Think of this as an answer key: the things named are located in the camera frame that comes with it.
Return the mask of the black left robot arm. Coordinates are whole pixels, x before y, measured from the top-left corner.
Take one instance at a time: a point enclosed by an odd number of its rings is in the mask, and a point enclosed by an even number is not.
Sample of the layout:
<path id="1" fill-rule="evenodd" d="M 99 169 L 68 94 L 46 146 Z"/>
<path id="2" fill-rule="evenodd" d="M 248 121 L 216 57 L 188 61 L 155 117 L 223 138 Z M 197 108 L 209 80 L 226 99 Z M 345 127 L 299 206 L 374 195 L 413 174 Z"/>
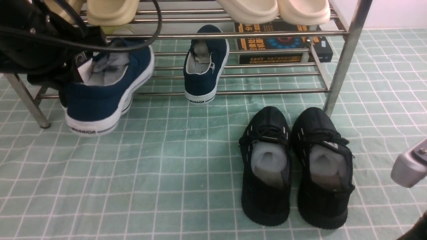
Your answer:
<path id="1" fill-rule="evenodd" d="M 99 26 L 80 17 L 83 0 L 2 0 L 1 73 L 26 74 L 31 85 L 63 93 L 67 83 L 80 83 L 77 68 L 93 50 L 107 47 Z"/>

